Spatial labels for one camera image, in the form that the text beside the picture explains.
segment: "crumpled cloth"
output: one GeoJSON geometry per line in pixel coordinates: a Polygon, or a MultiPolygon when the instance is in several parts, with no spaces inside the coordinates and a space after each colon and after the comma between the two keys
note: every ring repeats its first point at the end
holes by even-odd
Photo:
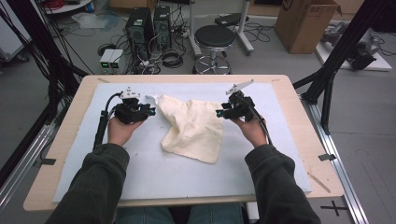
{"type": "Polygon", "coordinates": [[[220,103],[189,100],[179,101],[163,95],[158,103],[171,129],[161,141],[163,150],[181,156],[216,163],[223,136],[222,119],[216,110],[220,103]]]}

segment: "stool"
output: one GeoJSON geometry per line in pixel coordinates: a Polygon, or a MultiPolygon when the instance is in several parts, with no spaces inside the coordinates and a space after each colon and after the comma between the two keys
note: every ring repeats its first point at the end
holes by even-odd
{"type": "Polygon", "coordinates": [[[217,51],[222,51],[226,57],[224,50],[229,49],[235,41],[233,31],[219,25],[207,25],[199,28],[195,32],[195,43],[204,49],[210,51],[210,56],[203,56],[195,61],[192,68],[194,74],[209,74],[213,72],[215,75],[230,75],[230,64],[222,57],[216,56],[217,51]]]}

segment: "table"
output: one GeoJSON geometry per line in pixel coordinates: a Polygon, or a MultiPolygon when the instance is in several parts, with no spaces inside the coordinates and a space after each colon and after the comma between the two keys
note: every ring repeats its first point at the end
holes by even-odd
{"type": "Polygon", "coordinates": [[[92,4],[92,0],[81,0],[79,2],[79,4],[77,4],[77,5],[64,5],[63,7],[58,8],[58,9],[48,9],[48,8],[46,8],[46,12],[49,13],[49,14],[64,13],[64,12],[67,12],[67,11],[71,11],[71,10],[75,10],[75,9],[78,9],[78,8],[81,8],[81,7],[85,7],[88,4],[92,4]]]}
{"type": "MultiPolygon", "coordinates": [[[[52,197],[57,188],[68,150],[76,138],[77,129],[87,110],[96,86],[99,83],[213,83],[227,82],[240,83],[247,79],[255,82],[271,83],[278,102],[284,112],[291,135],[303,160],[304,168],[313,191],[307,193],[308,198],[339,197],[344,191],[338,176],[335,174],[329,161],[321,161],[318,156],[325,153],[317,134],[312,127],[309,117],[292,87],[290,80],[282,75],[232,75],[232,76],[192,76],[192,75],[158,75],[158,76],[88,76],[83,79],[73,103],[64,118],[47,158],[56,159],[54,165],[43,165],[37,175],[24,202],[27,211],[53,210],[56,203],[52,197]]],[[[193,203],[227,203],[252,202],[255,196],[243,197],[210,197],[186,199],[162,199],[123,201],[119,206],[145,206],[167,204],[193,203]]]]}

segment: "computer tower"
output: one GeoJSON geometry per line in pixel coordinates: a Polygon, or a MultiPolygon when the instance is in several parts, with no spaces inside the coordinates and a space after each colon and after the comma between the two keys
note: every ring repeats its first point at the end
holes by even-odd
{"type": "Polygon", "coordinates": [[[148,60],[154,48],[154,43],[151,41],[154,38],[154,30],[149,8],[133,8],[125,30],[132,50],[136,50],[142,60],[148,60]]]}
{"type": "Polygon", "coordinates": [[[157,36],[157,49],[172,47],[172,33],[170,21],[171,9],[168,6],[156,6],[154,11],[154,31],[157,36]]]}

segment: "jeans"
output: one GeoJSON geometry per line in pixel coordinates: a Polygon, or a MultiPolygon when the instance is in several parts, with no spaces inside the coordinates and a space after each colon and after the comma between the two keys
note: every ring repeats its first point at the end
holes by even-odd
{"type": "MultiPolygon", "coordinates": [[[[116,224],[175,224],[167,207],[119,208],[116,224]]],[[[191,208],[188,224],[243,224],[239,203],[214,203],[191,208]]]]}

